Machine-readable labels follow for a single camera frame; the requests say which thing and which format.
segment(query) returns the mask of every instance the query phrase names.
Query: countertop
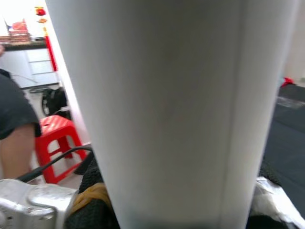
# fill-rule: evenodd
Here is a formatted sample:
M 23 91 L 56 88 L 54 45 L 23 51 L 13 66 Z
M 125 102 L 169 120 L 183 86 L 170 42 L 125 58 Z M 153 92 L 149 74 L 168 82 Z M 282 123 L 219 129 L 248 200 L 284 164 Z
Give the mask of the countertop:
M 45 41 L 38 42 L 18 42 L 10 44 L 2 44 L 5 47 L 5 51 L 18 51 L 28 49 L 44 49 L 46 48 Z

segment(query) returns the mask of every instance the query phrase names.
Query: person's leg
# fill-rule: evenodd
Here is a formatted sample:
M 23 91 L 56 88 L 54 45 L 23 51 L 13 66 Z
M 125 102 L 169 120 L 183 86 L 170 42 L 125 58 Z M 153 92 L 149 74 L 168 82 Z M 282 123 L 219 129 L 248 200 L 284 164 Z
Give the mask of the person's leg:
M 30 169 L 31 154 L 35 148 L 35 126 L 17 127 L 0 142 L 0 157 L 4 178 L 16 178 Z

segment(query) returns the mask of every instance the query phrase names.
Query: white cylinder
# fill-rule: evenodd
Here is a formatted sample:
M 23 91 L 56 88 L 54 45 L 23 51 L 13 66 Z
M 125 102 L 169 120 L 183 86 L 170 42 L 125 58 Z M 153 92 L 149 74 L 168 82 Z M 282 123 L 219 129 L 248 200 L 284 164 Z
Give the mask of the white cylinder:
M 49 0 L 122 229 L 242 229 L 296 0 Z

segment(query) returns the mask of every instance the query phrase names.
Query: red stool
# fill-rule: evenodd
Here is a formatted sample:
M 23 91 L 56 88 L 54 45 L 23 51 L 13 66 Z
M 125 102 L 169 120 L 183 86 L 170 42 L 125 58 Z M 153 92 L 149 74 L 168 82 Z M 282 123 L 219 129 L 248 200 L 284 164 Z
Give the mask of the red stool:
M 81 146 L 80 138 L 76 132 L 75 126 L 72 121 L 63 118 L 58 115 L 52 115 L 40 120 L 41 137 L 36 138 L 36 155 L 38 163 L 40 166 L 43 166 L 51 162 L 51 156 L 59 153 L 66 152 L 71 149 L 67 141 L 67 136 L 70 136 L 75 144 L 75 146 Z M 60 146 L 57 150 L 53 152 L 48 151 L 49 144 L 57 140 L 58 145 Z M 85 159 L 86 153 L 84 150 L 75 151 L 81 160 Z M 65 158 L 73 158 L 72 154 L 67 155 Z M 64 179 L 71 171 L 73 171 L 80 163 L 70 167 L 65 172 L 59 176 L 55 176 L 53 166 L 48 167 L 43 171 L 43 176 L 47 183 L 57 184 L 59 181 Z

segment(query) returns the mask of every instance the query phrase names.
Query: white cabinet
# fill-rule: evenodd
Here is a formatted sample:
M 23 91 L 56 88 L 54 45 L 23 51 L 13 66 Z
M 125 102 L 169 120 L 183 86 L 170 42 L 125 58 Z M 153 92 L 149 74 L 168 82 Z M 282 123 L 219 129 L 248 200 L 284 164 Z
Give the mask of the white cabinet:
M 0 57 L 0 68 L 9 71 L 21 88 L 59 81 L 47 49 L 7 51 Z

